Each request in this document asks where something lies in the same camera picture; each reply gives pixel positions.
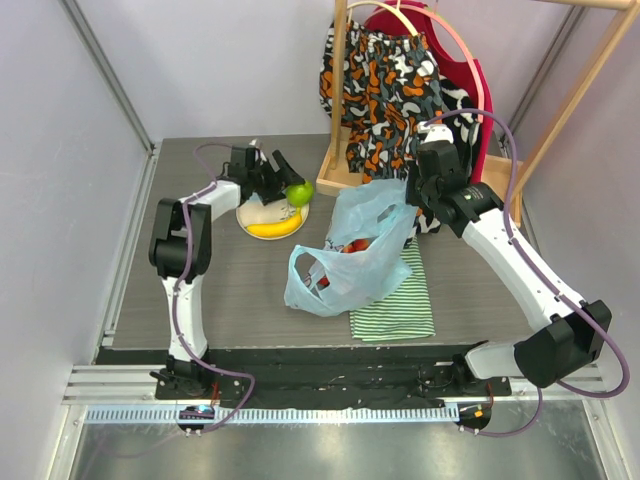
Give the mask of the light blue plastic bag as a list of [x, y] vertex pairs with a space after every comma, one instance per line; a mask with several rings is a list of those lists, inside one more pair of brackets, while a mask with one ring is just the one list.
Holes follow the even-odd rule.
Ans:
[[[288, 261], [286, 306], [321, 317], [339, 315], [382, 300], [412, 273], [401, 252], [414, 226], [417, 208], [406, 203], [406, 182], [374, 180], [342, 190], [336, 198], [322, 249], [297, 245]], [[356, 239], [369, 247], [340, 250]], [[324, 289], [317, 282], [327, 276]]]

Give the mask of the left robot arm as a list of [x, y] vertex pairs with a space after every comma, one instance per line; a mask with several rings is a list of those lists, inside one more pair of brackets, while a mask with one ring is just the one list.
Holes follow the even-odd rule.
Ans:
[[268, 205], [305, 180], [278, 150], [274, 163], [255, 143], [232, 146], [223, 172], [180, 199], [159, 201], [149, 244], [149, 262], [160, 277], [169, 309], [171, 340], [165, 367], [151, 373], [161, 400], [205, 397], [216, 372], [202, 320], [202, 284], [212, 252], [212, 224], [252, 195]]

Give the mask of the yellow banana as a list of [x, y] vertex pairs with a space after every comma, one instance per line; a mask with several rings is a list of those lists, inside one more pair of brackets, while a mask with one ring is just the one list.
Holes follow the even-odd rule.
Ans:
[[276, 223], [252, 224], [248, 225], [246, 230], [256, 237], [274, 239], [294, 233], [301, 225], [301, 209], [296, 208], [294, 214], [286, 220]]

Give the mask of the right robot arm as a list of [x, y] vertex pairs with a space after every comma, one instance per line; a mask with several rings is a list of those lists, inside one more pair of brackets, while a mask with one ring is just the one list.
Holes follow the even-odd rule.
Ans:
[[586, 302], [566, 286], [505, 220], [504, 204], [491, 187], [468, 183], [453, 144], [419, 146], [409, 167], [407, 200], [431, 210], [488, 263], [533, 331], [523, 340], [471, 348], [451, 371], [457, 391], [472, 395], [488, 378], [515, 375], [546, 388], [599, 357], [610, 309], [601, 300]]

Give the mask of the green apple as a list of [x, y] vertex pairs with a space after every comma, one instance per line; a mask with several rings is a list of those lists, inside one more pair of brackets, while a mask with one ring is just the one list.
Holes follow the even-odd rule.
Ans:
[[313, 184], [306, 181], [304, 184], [292, 185], [285, 192], [287, 201], [295, 208], [302, 208], [309, 204], [314, 195]]

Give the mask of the red lychee bunch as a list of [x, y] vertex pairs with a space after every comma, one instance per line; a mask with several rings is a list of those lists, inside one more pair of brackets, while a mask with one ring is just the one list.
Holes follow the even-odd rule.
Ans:
[[[356, 240], [352, 241], [351, 243], [347, 244], [346, 246], [344, 246], [340, 250], [340, 252], [344, 253], [344, 254], [351, 254], [351, 253], [355, 253], [355, 252], [359, 252], [359, 251], [364, 251], [369, 247], [370, 243], [371, 243], [371, 241], [369, 239], [356, 239]], [[324, 288], [328, 287], [329, 285], [330, 285], [330, 281], [327, 278], [327, 276], [323, 276], [317, 282], [317, 286], [320, 289], [324, 289]]]

